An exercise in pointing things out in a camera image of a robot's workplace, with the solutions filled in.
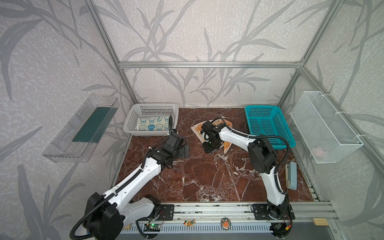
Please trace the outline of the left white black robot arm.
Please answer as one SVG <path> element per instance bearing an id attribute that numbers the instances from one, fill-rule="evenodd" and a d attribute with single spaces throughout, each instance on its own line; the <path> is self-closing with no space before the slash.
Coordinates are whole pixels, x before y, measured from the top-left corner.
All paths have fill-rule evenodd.
<path id="1" fill-rule="evenodd" d="M 114 240 L 128 223 L 124 212 L 130 200 L 165 168 L 170 168 L 186 139 L 173 129 L 159 144 L 150 147 L 141 163 L 128 177 L 104 194 L 94 193 L 88 198 L 84 216 L 70 232 L 70 239 Z"/>

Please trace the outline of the white perforated plastic basket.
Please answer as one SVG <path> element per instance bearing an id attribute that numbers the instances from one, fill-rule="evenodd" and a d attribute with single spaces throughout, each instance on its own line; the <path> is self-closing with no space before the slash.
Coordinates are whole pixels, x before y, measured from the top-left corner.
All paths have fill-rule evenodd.
<path id="1" fill-rule="evenodd" d="M 135 104 L 125 120 L 123 131 L 138 137 L 166 136 L 178 122 L 177 104 Z"/>

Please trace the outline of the teal perforated plastic basket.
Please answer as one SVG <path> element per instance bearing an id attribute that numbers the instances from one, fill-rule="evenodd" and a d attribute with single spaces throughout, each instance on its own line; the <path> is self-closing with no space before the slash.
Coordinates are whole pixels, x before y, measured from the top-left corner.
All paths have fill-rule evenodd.
<path id="1" fill-rule="evenodd" d="M 279 107 L 266 105 L 246 106 L 245 112 L 251 135 L 280 136 L 287 140 L 291 148 L 296 146 L 293 134 Z"/>

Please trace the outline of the orange patterned towel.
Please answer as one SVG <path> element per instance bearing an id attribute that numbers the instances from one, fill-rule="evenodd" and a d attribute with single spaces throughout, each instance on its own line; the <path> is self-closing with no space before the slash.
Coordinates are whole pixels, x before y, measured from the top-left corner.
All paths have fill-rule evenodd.
<path id="1" fill-rule="evenodd" d="M 205 139 L 205 134 L 202 134 L 201 131 L 202 131 L 202 125 L 203 123 L 205 123 L 205 121 L 201 122 L 201 123 L 198 123 L 194 126 L 191 127 L 192 131 L 194 132 L 194 134 L 198 137 L 198 139 L 201 141 L 201 143 L 204 143 L 206 142 L 207 140 Z M 223 121 L 221 119 L 218 119 L 218 120 L 215 120 L 213 121 L 213 125 L 218 125 L 218 124 L 222 124 Z M 224 154 L 226 154 L 230 148 L 231 148 L 231 143 L 229 142 L 223 142 L 222 145 L 220 146 L 220 148 L 223 148 L 224 149 Z"/>

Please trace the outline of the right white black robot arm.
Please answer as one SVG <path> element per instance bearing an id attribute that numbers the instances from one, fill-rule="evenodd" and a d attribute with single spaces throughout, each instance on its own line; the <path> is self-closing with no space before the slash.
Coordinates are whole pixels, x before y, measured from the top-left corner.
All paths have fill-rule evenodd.
<path id="1" fill-rule="evenodd" d="M 248 135 L 230 128 L 226 122 L 214 125 L 206 121 L 202 125 L 201 134 L 205 142 L 203 148 L 206 153 L 211 153 L 220 148 L 223 142 L 232 143 L 248 152 L 253 168 L 263 180 L 267 191 L 267 213 L 274 220 L 284 217 L 294 220 L 292 206 L 288 193 L 281 188 L 278 170 L 288 158 L 290 145 L 280 136 Z M 280 162 L 277 162 L 277 154 L 269 139 L 282 140 L 287 147 L 287 152 Z"/>

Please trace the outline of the bear print towel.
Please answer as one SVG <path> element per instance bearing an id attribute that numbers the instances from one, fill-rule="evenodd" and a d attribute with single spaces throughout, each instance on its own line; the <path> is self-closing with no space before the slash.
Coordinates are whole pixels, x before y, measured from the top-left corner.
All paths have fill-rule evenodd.
<path id="1" fill-rule="evenodd" d="M 137 120 L 138 131 L 169 131 L 171 116 L 142 117 Z"/>

